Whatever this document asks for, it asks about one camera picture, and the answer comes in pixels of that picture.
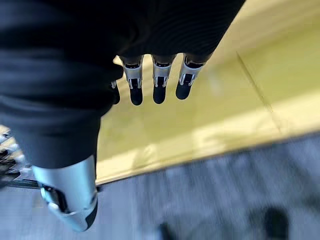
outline gray carpet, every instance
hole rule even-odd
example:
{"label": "gray carpet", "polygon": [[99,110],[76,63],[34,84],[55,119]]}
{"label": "gray carpet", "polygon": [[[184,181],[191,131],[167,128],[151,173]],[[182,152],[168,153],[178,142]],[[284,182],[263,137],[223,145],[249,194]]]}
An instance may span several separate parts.
{"label": "gray carpet", "polygon": [[93,226],[76,233],[44,207],[38,190],[0,192],[0,239],[266,239],[269,207],[286,211],[290,240],[320,237],[320,134],[251,148],[103,186]]}

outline black sleeve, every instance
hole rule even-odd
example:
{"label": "black sleeve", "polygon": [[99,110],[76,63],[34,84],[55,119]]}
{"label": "black sleeve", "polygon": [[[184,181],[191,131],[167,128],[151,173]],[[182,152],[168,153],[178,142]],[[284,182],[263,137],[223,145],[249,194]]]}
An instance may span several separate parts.
{"label": "black sleeve", "polygon": [[96,152],[113,102],[107,85],[123,75],[113,58],[134,37],[121,21],[102,29],[115,16],[102,2],[0,0],[0,124],[33,165],[61,168]]}

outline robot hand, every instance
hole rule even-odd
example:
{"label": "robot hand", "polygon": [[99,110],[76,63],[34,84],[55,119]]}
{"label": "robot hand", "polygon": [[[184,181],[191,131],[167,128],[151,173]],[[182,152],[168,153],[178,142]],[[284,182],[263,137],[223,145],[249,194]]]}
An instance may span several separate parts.
{"label": "robot hand", "polygon": [[[189,96],[191,86],[195,82],[199,72],[206,62],[211,57],[212,53],[209,55],[193,55],[184,53],[183,61],[181,64],[180,75],[178,84],[176,87],[175,95],[178,99],[184,100]],[[153,61],[153,100],[157,104],[164,102],[166,98],[166,87],[172,67],[172,63],[176,55],[159,56],[152,55]],[[142,93],[142,63],[143,56],[137,57],[124,57],[120,56],[123,64],[126,80],[130,88],[130,98],[134,105],[140,105],[143,101]]]}

